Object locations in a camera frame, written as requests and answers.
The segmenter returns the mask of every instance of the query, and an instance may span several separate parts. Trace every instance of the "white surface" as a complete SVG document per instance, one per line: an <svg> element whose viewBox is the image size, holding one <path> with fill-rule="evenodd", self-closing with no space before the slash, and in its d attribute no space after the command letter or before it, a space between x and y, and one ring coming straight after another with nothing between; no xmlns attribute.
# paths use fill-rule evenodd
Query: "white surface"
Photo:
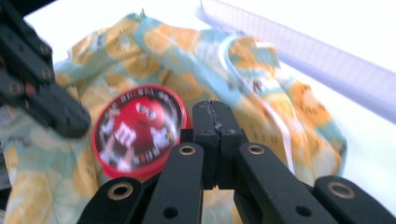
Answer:
<svg viewBox="0 0 396 224"><path fill-rule="evenodd" d="M174 25L197 29L206 28L207 26L205 24L194 17L194 10L198 3L196 1L191 1L191 3L185 2L188 1L113 0L110 4L110 1L59 0L51 6L30 15L27 20L35 27L39 35L52 46L54 61L59 62L67 56L67 50L84 35L98 28L110 26L130 12L138 13L142 7L148 16ZM298 7L284 6L278 6L280 11L285 12L282 14L283 16L286 14L285 8ZM330 7L332 11L337 11L337 8L327 7ZM265 5L261 8L267 15L271 13L272 16L279 16L280 20L285 19L281 19L282 15L277 15L275 11L265 7ZM315 13L309 16L302 18L302 20L308 23L315 23L316 21L317 24L308 25L310 28L301 26L302 31L305 29L314 29L320 34L321 32L318 31L320 22L318 20L325 20L326 17ZM361 29L363 32L361 35L370 33L369 31L364 32L364 30ZM326 36L329 32L329 30L326 30L323 32L323 35ZM383 42L382 38L388 38L389 36L393 36L393 40L396 39L395 33L390 32L389 35L375 35L371 41L381 43ZM366 41L355 41L353 46L357 46L354 49L369 48L369 51L377 56L385 54L389 59L394 58L391 55L393 55L396 48L391 50L379 47L376 49L367 43ZM369 58L369 60L374 62L376 58ZM316 96L331 111L342 132L345 134L348 141L348 152L344 177L365 189L396 216L396 194L394 193L396 191L396 175L394 174L396 171L396 125L381 119L367 109L349 101L344 96L286 65L282 65L282 67L284 72L292 73L313 87Z"/></svg>
<svg viewBox="0 0 396 224"><path fill-rule="evenodd" d="M396 72L392 0L223 0Z"/></svg>

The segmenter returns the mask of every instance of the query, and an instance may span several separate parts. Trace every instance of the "screw hole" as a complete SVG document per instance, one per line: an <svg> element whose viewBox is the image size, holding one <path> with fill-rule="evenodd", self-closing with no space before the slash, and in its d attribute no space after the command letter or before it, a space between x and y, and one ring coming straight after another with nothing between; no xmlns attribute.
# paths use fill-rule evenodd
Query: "screw hole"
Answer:
<svg viewBox="0 0 396 224"><path fill-rule="evenodd" d="M178 152L182 155L189 156L195 153L195 147L182 147Z"/></svg>
<svg viewBox="0 0 396 224"><path fill-rule="evenodd" d="M302 217L310 217L312 215L311 210L305 206L297 206L296 212Z"/></svg>
<svg viewBox="0 0 396 224"><path fill-rule="evenodd" d="M175 207L167 207L163 210L163 216L172 219L178 216L178 211Z"/></svg>
<svg viewBox="0 0 396 224"><path fill-rule="evenodd" d="M264 150L264 148L262 148L262 147L250 146L250 147L248 147L248 151L249 151L251 154L260 155L260 154L264 153L265 150Z"/></svg>
<svg viewBox="0 0 396 224"><path fill-rule="evenodd" d="M52 78L52 74L51 71L47 68L43 69L42 71L42 76L44 79L51 79Z"/></svg>
<svg viewBox="0 0 396 224"><path fill-rule="evenodd" d="M21 93L21 86L16 82L9 84L9 92L13 95L18 95Z"/></svg>
<svg viewBox="0 0 396 224"><path fill-rule="evenodd" d="M44 44L40 45L40 50L41 50L41 53L44 55L47 55L50 53L49 47L45 46Z"/></svg>
<svg viewBox="0 0 396 224"><path fill-rule="evenodd" d="M355 198L355 192L353 191L353 189L343 183L333 181L327 184L327 188L332 194L340 198Z"/></svg>
<svg viewBox="0 0 396 224"><path fill-rule="evenodd" d="M118 201L122 199L126 199L129 197L132 192L134 191L134 187L130 183L122 182L113 185L109 190L108 190L108 198Z"/></svg>

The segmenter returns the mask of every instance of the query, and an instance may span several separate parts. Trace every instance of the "cloth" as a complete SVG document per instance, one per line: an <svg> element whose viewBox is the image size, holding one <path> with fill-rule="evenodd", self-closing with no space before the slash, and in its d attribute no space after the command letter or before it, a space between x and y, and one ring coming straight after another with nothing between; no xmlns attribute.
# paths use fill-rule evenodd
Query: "cloth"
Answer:
<svg viewBox="0 0 396 224"><path fill-rule="evenodd" d="M4 105L0 105L0 129L5 124L7 124L8 121L9 121L9 115L7 109ZM9 183L6 162L4 160L3 144L0 140L0 190L9 189L9 188L11 188L11 185Z"/></svg>
<svg viewBox="0 0 396 224"><path fill-rule="evenodd" d="M270 147L302 181L339 174L347 149L310 87L283 74L276 48L221 30L174 27L127 15L87 35L55 65L56 81L89 109L94 124L106 105L140 84L174 90L194 104L229 105L251 142ZM6 223L75 223L104 184L92 155L92 130L65 139L17 111L1 130L13 190ZM203 223L239 223L232 191L206 191Z"/></svg>

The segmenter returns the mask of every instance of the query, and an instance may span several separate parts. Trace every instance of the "black plastic part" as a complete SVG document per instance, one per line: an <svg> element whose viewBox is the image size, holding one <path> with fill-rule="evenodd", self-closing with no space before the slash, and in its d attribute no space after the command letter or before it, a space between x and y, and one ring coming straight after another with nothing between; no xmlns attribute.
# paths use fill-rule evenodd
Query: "black plastic part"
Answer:
<svg viewBox="0 0 396 224"><path fill-rule="evenodd" d="M250 200L238 191L233 193L233 201L244 224L262 223L262 211L256 201Z"/></svg>
<svg viewBox="0 0 396 224"><path fill-rule="evenodd" d="M218 182L219 136L215 130L212 105L200 102L192 108L193 143L205 151L204 189L213 189Z"/></svg>
<svg viewBox="0 0 396 224"><path fill-rule="evenodd" d="M193 143L174 147L142 223L201 223L204 150Z"/></svg>
<svg viewBox="0 0 396 224"><path fill-rule="evenodd" d="M5 70L0 69L0 78L0 101L12 106L23 106L25 103L24 85Z"/></svg>
<svg viewBox="0 0 396 224"><path fill-rule="evenodd" d="M90 114L55 83L41 86L28 100L26 112L62 136L81 137L90 127Z"/></svg>
<svg viewBox="0 0 396 224"><path fill-rule="evenodd" d="M260 223L337 223L269 147L243 144L235 162L240 172L237 182L245 183L237 183L235 191L257 203Z"/></svg>
<svg viewBox="0 0 396 224"><path fill-rule="evenodd" d="M218 186L219 189L234 189L233 157L236 150L241 146L242 130L229 106L222 102L213 101L212 108L215 115L215 127L218 127L221 139Z"/></svg>
<svg viewBox="0 0 396 224"><path fill-rule="evenodd" d="M182 129L180 131L180 143L192 143L192 129Z"/></svg>
<svg viewBox="0 0 396 224"><path fill-rule="evenodd" d="M33 10L46 3L20 7ZM56 85L50 47L7 0L0 1L0 8L0 101L22 108L64 137L81 137L91 125L90 114Z"/></svg>
<svg viewBox="0 0 396 224"><path fill-rule="evenodd" d="M85 207L79 224L140 223L143 197L139 181L120 177L105 183Z"/></svg>
<svg viewBox="0 0 396 224"><path fill-rule="evenodd" d="M396 223L395 217L384 206L342 177L319 178L313 193L340 223Z"/></svg>
<svg viewBox="0 0 396 224"><path fill-rule="evenodd" d="M11 189L0 189L0 209L6 211Z"/></svg>
<svg viewBox="0 0 396 224"><path fill-rule="evenodd" d="M25 16L31 12L38 10L41 7L46 6L47 4L54 2L54 0L10 0L10 2L22 16Z"/></svg>

